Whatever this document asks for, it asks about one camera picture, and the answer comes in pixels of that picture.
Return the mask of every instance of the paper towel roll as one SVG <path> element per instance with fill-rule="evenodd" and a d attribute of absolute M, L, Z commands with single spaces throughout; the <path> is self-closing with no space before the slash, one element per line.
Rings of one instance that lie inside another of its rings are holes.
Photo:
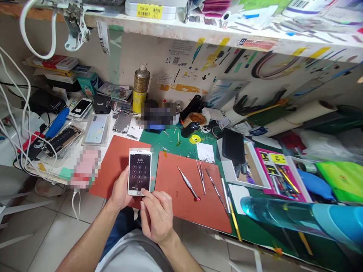
<path fill-rule="evenodd" d="M 285 118 L 280 118 L 265 126 L 265 128 L 267 129 L 267 133 L 264 134 L 264 136 L 271 137 L 279 133 L 291 130 L 293 128 L 300 127 L 301 125 L 303 124 L 302 123 L 292 124 L 289 121 L 287 121 Z"/>
<path fill-rule="evenodd" d="M 294 113 L 285 116 L 285 120 L 292 124 L 299 124 L 336 110 L 337 108 L 328 102 L 315 100 L 298 108 Z"/>

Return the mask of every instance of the pink box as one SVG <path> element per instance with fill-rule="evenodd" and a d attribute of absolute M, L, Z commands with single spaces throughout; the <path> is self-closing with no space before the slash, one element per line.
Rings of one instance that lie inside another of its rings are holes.
<path fill-rule="evenodd" d="M 298 198 L 299 200 L 297 199 L 293 199 L 293 198 L 289 198 L 287 196 L 284 196 L 284 195 L 280 195 L 278 192 L 276 192 L 275 190 L 275 187 L 273 185 L 273 182 L 270 178 L 270 175 L 268 174 L 267 172 L 267 169 L 266 169 L 266 166 L 265 166 L 265 163 L 264 163 L 264 160 L 262 158 L 262 155 L 261 155 L 261 152 L 263 153 L 270 153 L 270 154 L 281 154 L 283 155 L 282 153 L 278 153 L 278 152 L 273 152 L 273 151 L 270 151 L 270 150 L 266 150 L 266 149 L 262 149 L 262 148 L 255 148 L 256 150 L 256 153 L 257 153 L 257 157 L 258 159 L 260 160 L 260 163 L 262 165 L 262 168 L 265 172 L 265 175 L 266 175 L 266 178 L 268 180 L 268 182 L 270 183 L 271 185 L 271 189 L 264 189 L 264 193 L 267 194 L 267 195 L 272 195 L 272 196 L 275 196 L 275 197 L 278 197 L 278 198 L 282 198 L 284 200 L 295 200 L 295 201 L 300 201 L 300 202 L 308 202 L 305 198 L 305 196 L 301 193 L 302 190 L 301 190 L 301 186 L 299 185 L 299 183 L 295 180 L 294 176 L 292 175 L 291 173 L 291 169 L 289 166 L 287 165 L 284 165 L 284 168 L 286 169 L 286 172 L 287 172 L 287 175 L 289 177 L 289 179 L 291 180 L 291 182 L 296 186 L 296 188 L 299 190 L 300 194 L 298 194 Z"/>

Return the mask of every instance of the pink package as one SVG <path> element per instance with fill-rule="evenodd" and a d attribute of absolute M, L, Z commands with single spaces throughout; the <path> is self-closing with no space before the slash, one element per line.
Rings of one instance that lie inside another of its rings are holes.
<path fill-rule="evenodd" d="M 262 168 L 265 172 L 265 175 L 266 175 L 266 178 L 268 180 L 268 182 L 270 183 L 271 185 L 271 189 L 264 189 L 264 193 L 267 194 L 267 195 L 272 195 L 272 196 L 275 196 L 275 197 L 278 197 L 278 198 L 282 198 L 284 200 L 295 200 L 295 201 L 300 201 L 300 202 L 307 202 L 306 198 L 304 197 L 304 195 L 301 193 L 301 188 L 299 186 L 299 184 L 297 183 L 297 181 L 295 180 L 294 176 L 291 174 L 291 170 L 290 170 L 290 167 L 287 166 L 287 165 L 284 165 L 284 169 L 285 171 L 287 172 L 286 174 L 288 175 L 290 181 L 295 185 L 295 187 L 299 190 L 300 194 L 297 194 L 298 196 L 298 199 L 294 199 L 294 198 L 290 198 L 288 196 L 285 196 L 285 195 L 281 195 L 279 194 L 276 190 L 275 190 L 275 187 L 274 187 L 274 184 L 273 184 L 273 181 L 271 180 L 270 178 L 270 174 L 268 173 L 267 171 L 267 168 L 266 168 L 266 163 L 264 162 L 264 159 L 262 158 L 262 155 L 261 153 L 267 153 L 267 154 L 281 154 L 281 153 L 278 153 L 278 152 L 273 152 L 273 151 L 270 151 L 270 150 L 266 150 L 266 149 L 262 149 L 262 148 L 255 148 L 256 150 L 256 153 L 257 153 L 257 157 L 259 158 L 260 160 L 260 163 L 262 165 Z"/>

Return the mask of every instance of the screwdriver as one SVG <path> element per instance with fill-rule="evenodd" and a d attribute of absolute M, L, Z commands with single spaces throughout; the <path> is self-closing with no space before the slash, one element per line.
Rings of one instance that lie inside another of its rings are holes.
<path fill-rule="evenodd" d="M 181 176 L 183 177 L 183 180 L 185 181 L 186 185 L 188 186 L 189 190 L 192 192 L 193 196 L 194 196 L 194 201 L 199 201 L 200 200 L 200 197 L 197 196 L 197 194 L 194 192 L 189 180 L 186 178 L 186 176 L 184 176 L 183 172 L 180 170 L 180 168 L 178 167 L 180 173 L 181 173 Z"/>

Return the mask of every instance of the hand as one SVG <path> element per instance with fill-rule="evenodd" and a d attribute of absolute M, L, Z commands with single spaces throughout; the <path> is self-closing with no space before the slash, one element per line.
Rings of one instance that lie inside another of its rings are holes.
<path fill-rule="evenodd" d="M 109 199 L 109 203 L 116 211 L 122 210 L 130 203 L 132 199 L 132 196 L 128 195 L 127 193 L 127 179 L 129 175 L 129 169 L 130 167 L 127 166 L 126 169 L 121 172 L 120 176 L 113 185 L 112 195 Z"/>
<path fill-rule="evenodd" d="M 173 235 L 172 198 L 165 192 L 142 189 L 144 198 L 141 201 L 141 226 L 144 235 L 159 244 L 167 243 Z"/>

